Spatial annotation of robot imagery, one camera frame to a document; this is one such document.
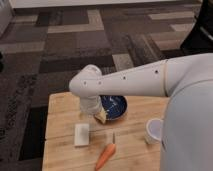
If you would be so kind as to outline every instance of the wall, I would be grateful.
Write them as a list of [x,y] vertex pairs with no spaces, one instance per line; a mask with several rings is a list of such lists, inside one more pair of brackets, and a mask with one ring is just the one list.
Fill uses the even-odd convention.
[[162,0],[10,0],[13,8],[156,2]]

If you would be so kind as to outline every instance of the wooden table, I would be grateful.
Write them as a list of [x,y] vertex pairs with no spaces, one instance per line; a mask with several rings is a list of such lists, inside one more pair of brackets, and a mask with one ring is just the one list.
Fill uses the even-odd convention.
[[[93,117],[80,114],[79,99],[71,93],[53,94],[49,99],[44,171],[93,171],[106,146],[116,137],[116,153],[101,171],[158,171],[160,145],[144,141],[145,124],[154,117],[162,118],[167,98],[126,97],[127,115],[102,125]],[[90,123],[90,145],[74,147],[74,125]]]

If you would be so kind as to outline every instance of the black chair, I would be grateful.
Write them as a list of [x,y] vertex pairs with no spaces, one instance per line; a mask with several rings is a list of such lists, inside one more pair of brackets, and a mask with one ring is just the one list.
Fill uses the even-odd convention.
[[203,0],[196,23],[181,44],[186,55],[213,52],[213,1]]

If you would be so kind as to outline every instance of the paper cup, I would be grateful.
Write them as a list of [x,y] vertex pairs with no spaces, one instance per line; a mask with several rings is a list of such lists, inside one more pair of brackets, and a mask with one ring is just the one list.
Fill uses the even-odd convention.
[[154,118],[150,119],[146,123],[146,134],[144,138],[148,144],[155,144],[157,142],[161,142],[162,127],[163,127],[162,119]]

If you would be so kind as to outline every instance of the floor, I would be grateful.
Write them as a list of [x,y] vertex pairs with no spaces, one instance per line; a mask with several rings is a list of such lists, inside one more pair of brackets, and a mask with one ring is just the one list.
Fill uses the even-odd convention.
[[85,65],[104,74],[182,56],[195,0],[17,10],[0,39],[0,170],[41,170],[48,98]]

